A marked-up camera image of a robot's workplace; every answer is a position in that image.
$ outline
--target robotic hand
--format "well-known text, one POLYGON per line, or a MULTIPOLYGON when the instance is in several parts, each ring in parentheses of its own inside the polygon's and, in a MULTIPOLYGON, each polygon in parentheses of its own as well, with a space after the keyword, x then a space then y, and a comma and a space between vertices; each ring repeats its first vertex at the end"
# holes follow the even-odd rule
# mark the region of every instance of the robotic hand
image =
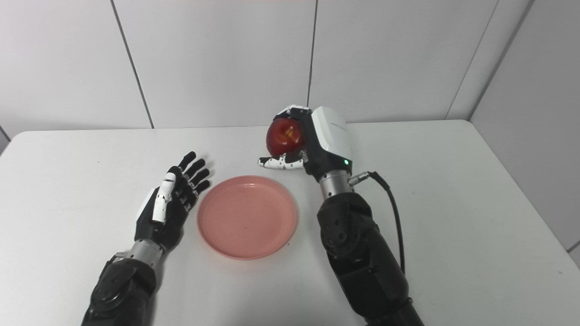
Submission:
POLYGON ((117 253, 105 264, 82 326, 146 324, 149 301, 157 288, 155 267, 177 245, 189 211, 199 194, 209 188, 205 180, 209 171, 202 169, 205 161, 194 162, 195 158, 194 152, 185 155, 150 192, 137 220, 133 248, 117 253))
MULTIPOLYGON (((322 245, 350 306, 369 326, 423 326, 409 298, 404 256, 401 254, 399 266, 373 221, 371 207, 353 187, 371 177, 387 191, 400 235, 398 210, 389 185, 376 172, 352 176, 346 124, 336 111, 289 106, 274 121, 280 118, 298 121, 303 145, 261 157, 258 164, 280 170, 304 168, 320 184, 324 202, 317 217, 322 245)), ((402 253, 401 237, 399 247, 402 253)))

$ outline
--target cable connector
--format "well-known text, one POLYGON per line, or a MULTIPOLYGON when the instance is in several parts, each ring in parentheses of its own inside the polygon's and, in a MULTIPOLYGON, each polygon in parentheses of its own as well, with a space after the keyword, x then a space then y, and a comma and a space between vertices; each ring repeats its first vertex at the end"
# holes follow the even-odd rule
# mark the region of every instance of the cable connector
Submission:
POLYGON ((371 175, 368 173, 368 171, 363 172, 363 173, 359 173, 355 176, 353 176, 352 178, 349 178, 349 185, 351 187, 367 180, 371 175))

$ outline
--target red apple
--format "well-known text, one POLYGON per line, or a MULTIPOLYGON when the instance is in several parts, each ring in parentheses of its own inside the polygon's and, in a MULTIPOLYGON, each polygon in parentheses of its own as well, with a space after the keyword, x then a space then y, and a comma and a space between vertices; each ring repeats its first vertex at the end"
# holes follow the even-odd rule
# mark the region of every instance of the red apple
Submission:
POLYGON ((270 155, 288 153, 304 145, 300 123, 294 119, 278 118, 266 134, 266 148, 270 155))

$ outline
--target white table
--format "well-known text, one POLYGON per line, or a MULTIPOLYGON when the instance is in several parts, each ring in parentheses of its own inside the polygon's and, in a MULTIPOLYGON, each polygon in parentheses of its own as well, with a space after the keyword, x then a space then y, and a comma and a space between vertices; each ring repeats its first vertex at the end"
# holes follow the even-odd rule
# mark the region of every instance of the white table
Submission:
MULTIPOLYGON (((299 207, 289 244, 263 259, 222 257, 196 210, 164 263, 154 326, 358 326, 320 245, 322 195, 303 171, 256 166, 266 127, 50 131, 0 157, 1 325, 79 325, 107 259, 129 249, 149 189, 182 155, 217 184, 262 175, 299 207)), ((349 125, 354 170, 391 184, 415 307, 431 325, 577 325, 580 271, 477 131, 465 121, 349 125)), ((357 186, 397 253, 385 192, 357 186)))

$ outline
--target white wall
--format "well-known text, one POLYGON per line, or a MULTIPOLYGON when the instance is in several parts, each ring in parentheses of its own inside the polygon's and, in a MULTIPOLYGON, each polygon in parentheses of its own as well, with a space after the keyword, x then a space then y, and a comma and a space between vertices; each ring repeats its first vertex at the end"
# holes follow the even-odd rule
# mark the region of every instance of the white wall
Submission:
MULTIPOLYGON (((311 66, 348 121, 466 118, 527 2, 115 0, 158 128, 266 125, 311 66)), ((110 1, 0 0, 0 44, 9 135, 150 126, 110 1)))
POLYGON ((351 122, 465 119, 526 3, 319 0, 310 104, 351 122))
POLYGON ((536 0, 472 119, 566 248, 580 240, 579 16, 577 0, 536 0))
POLYGON ((0 0, 0 122, 27 130, 148 128, 107 0, 0 0))

